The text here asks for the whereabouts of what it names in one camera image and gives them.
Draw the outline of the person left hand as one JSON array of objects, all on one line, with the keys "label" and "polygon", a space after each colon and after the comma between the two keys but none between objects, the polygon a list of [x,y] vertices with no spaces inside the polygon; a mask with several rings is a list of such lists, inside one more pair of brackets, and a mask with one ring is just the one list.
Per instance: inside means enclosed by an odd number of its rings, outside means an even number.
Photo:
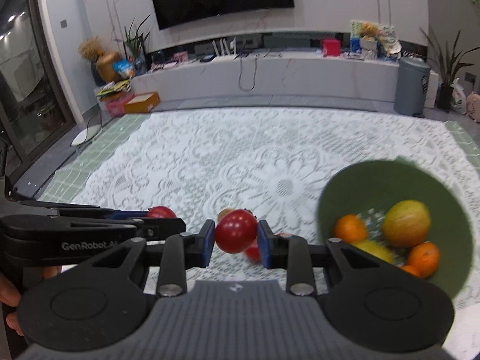
[{"label": "person left hand", "polygon": [[[42,275],[44,279],[50,279],[62,272],[62,267],[43,267]],[[17,288],[11,283],[5,275],[0,275],[1,284],[1,303],[10,307],[17,307],[20,303],[21,295]],[[16,331],[19,336],[24,336],[16,312],[11,312],[6,316],[7,326]]]}]

